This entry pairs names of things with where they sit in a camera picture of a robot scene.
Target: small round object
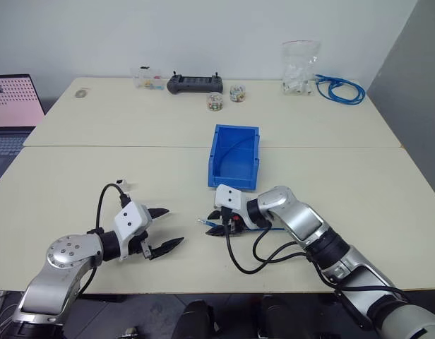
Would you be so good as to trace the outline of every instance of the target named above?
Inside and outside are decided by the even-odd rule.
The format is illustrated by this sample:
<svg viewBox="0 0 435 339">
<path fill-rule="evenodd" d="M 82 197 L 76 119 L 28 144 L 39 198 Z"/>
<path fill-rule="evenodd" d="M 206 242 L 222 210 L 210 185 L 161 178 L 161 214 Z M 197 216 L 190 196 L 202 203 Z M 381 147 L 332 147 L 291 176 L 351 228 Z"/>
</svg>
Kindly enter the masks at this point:
<svg viewBox="0 0 435 339">
<path fill-rule="evenodd" d="M 88 94 L 87 90 L 77 90 L 75 93 L 75 97 L 77 97 L 78 99 L 82 99 L 84 98 L 86 95 Z"/>
<path fill-rule="evenodd" d="M 230 99 L 234 102 L 242 102 L 246 98 L 246 87 L 244 85 L 233 85 L 230 87 Z"/>
<path fill-rule="evenodd" d="M 224 100 L 219 92 L 211 92 L 206 96 L 207 107 L 210 111 L 216 112 L 222 109 Z"/>
</svg>

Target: blue plastic bin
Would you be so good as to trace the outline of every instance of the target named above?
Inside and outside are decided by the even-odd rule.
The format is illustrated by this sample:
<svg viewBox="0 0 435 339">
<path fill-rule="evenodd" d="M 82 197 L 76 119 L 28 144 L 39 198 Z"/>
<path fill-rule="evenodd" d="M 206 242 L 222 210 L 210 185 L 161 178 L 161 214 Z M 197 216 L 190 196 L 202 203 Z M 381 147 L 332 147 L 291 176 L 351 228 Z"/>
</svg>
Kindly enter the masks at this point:
<svg viewBox="0 0 435 339">
<path fill-rule="evenodd" d="M 255 189 L 259 142 L 258 127 L 216 125 L 208 161 L 208 186 Z"/>
</svg>

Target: black game controller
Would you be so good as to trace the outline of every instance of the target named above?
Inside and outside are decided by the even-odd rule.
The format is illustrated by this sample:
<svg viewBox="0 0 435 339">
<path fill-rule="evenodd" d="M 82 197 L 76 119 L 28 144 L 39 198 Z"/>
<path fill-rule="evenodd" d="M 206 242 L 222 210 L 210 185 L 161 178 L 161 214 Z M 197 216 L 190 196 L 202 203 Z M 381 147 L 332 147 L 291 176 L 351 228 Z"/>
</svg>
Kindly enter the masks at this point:
<svg viewBox="0 0 435 339">
<path fill-rule="evenodd" d="M 167 82 L 167 89 L 172 94 L 178 92 L 222 93 L 222 79 L 216 72 L 215 76 L 182 76 L 174 72 L 174 76 Z"/>
</svg>

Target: coiled blue cable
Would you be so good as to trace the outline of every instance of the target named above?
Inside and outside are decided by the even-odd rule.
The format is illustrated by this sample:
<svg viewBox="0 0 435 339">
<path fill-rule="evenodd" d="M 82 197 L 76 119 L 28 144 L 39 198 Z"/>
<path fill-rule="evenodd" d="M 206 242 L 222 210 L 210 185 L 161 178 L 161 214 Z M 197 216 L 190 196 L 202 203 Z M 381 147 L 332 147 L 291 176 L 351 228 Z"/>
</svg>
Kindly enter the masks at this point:
<svg viewBox="0 0 435 339">
<path fill-rule="evenodd" d="M 365 98 L 365 90 L 356 83 L 341 78 L 322 76 L 321 74 L 316 74 L 315 77 L 316 88 L 318 88 L 319 93 L 328 100 L 336 101 L 345 105 L 358 105 Z M 323 92 L 321 92 L 321 89 L 319 88 L 320 83 L 329 83 L 328 95 L 325 95 Z M 353 86 L 357 90 L 357 96 L 354 99 L 345 99 L 343 97 L 339 97 L 333 92 L 334 88 L 338 88 L 345 84 Z"/>
</svg>

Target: table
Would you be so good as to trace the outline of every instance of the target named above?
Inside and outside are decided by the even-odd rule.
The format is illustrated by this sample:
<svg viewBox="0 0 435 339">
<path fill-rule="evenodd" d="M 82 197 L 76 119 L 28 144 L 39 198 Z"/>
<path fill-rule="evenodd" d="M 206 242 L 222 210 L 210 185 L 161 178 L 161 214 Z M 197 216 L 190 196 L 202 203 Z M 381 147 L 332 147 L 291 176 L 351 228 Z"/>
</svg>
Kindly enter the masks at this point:
<svg viewBox="0 0 435 339">
<path fill-rule="evenodd" d="M 246 86 L 244 102 L 230 101 L 234 83 Z M 81 88 L 88 94 L 78 99 Z M 224 80 L 224 109 L 209 112 L 205 101 L 203 93 L 134 88 L 127 78 L 77 78 L 25 145 L 211 147 L 215 125 L 231 124 L 259 126 L 260 147 L 400 146 L 368 97 L 345 106 L 318 93 L 284 95 L 280 81 Z"/>
<path fill-rule="evenodd" d="M 0 180 L 0 290 L 24 290 L 41 269 L 49 244 L 95 225 L 102 187 L 118 178 L 131 197 L 171 210 L 150 227 L 157 246 L 186 239 L 153 261 L 132 256 L 104 263 L 88 292 L 324 292 L 302 258 L 269 265 L 256 275 L 237 271 L 225 240 L 196 222 L 213 209 L 207 187 L 209 148 L 24 148 Z M 402 148 L 262 148 L 256 193 L 284 184 L 309 203 L 349 244 L 403 289 L 435 288 L 435 194 Z M 102 226 L 119 211 L 108 192 Z M 254 234 L 232 239 L 252 268 Z M 283 231 L 261 243 L 267 256 L 290 241 Z"/>
</svg>

